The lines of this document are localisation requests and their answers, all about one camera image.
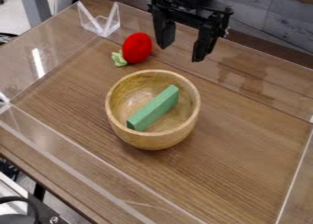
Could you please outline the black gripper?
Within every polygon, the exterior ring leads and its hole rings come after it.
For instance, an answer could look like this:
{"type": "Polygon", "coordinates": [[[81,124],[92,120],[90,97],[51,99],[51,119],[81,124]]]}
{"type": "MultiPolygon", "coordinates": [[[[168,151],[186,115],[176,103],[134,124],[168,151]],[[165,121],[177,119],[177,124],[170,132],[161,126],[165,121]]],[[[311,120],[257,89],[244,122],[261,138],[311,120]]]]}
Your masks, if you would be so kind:
{"type": "Polygon", "coordinates": [[[225,37],[235,9],[220,0],[150,0],[157,43],[166,49],[176,41],[177,23],[200,29],[193,45],[193,62],[212,53],[225,37]]]}

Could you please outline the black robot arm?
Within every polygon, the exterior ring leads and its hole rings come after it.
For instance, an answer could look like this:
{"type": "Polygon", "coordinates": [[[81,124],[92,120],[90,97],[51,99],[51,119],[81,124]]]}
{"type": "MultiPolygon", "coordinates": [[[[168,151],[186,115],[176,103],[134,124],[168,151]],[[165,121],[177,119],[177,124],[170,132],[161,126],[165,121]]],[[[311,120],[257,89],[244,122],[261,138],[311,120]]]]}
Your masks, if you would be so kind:
{"type": "Polygon", "coordinates": [[[177,23],[199,30],[193,62],[201,62],[213,52],[219,38],[228,34],[235,9],[219,0],[150,0],[149,8],[161,49],[176,42],[177,23]]]}

